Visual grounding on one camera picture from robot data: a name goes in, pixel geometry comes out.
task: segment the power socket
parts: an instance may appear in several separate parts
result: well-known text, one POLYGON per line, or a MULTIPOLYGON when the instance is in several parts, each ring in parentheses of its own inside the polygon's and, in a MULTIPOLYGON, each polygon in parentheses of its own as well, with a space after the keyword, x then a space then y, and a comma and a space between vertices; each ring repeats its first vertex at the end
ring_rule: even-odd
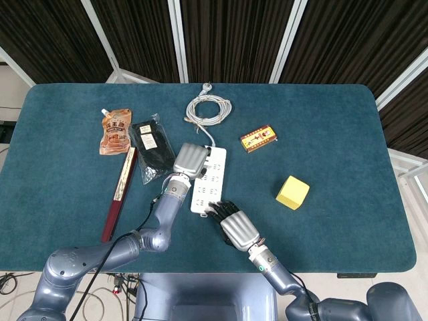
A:
POLYGON ((224 148, 209 146, 207 148, 211 149, 204 163, 207 172, 202 178, 195 179, 190 207, 192 212, 200 214, 201 217, 207 217, 205 210, 211 202, 221 200, 227 154, 224 148))

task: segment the table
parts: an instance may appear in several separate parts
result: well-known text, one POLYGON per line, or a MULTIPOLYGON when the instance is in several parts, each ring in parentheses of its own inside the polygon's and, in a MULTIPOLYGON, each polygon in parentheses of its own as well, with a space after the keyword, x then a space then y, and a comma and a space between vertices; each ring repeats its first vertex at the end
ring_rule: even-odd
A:
MULTIPOLYGON (((159 113, 178 153, 209 144, 183 120, 200 84, 44 84, 23 106, 0 174, 0 270, 42 270, 59 247, 96 245, 124 154, 100 156, 101 109, 159 113)), ((209 132, 227 149, 223 198, 242 208, 278 259, 295 272, 400 272, 415 248, 375 100, 361 85, 213 84, 233 111, 209 132), (278 141, 247 154, 239 137, 264 124, 278 141), (310 185, 296 211, 275 200, 289 175, 310 185)), ((211 103, 198 107, 212 116, 211 103)), ((136 167, 116 235, 146 217, 162 179, 136 167)), ((190 212, 191 191, 165 253, 141 253, 122 272, 254 272, 218 226, 190 212)), ((154 227, 152 217, 147 226, 154 227)))

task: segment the black curtain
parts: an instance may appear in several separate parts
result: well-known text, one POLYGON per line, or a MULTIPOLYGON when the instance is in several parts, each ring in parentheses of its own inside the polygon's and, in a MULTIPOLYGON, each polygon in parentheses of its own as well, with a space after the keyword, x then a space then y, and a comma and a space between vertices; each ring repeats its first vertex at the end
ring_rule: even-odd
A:
POLYGON ((269 82, 292 0, 181 0, 190 82, 269 82))
POLYGON ((119 66, 180 82, 167 0, 92 0, 119 66))
POLYGON ((280 82, 365 84, 377 97, 427 46, 427 0, 310 0, 280 82))
POLYGON ((428 69, 380 114, 389 147, 428 158, 428 69))
POLYGON ((38 84, 112 73, 80 0, 0 0, 0 46, 38 84))

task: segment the yellow cube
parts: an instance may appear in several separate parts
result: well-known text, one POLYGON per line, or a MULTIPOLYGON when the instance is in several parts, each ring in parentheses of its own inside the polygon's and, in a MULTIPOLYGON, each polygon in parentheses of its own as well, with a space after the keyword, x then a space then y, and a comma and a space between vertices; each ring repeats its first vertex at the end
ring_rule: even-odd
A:
POLYGON ((308 191, 308 184, 299 181, 296 177, 289 176, 276 196, 276 200, 291 209, 298 209, 308 191))

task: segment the orange pouch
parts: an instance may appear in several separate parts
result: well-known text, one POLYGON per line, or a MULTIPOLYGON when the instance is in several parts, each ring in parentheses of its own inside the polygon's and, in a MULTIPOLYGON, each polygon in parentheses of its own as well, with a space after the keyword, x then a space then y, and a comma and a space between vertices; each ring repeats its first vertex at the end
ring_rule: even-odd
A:
POLYGON ((112 110, 102 120, 104 136, 100 143, 101 155, 115 155, 128 152, 131 146, 128 127, 132 112, 129 109, 112 110))

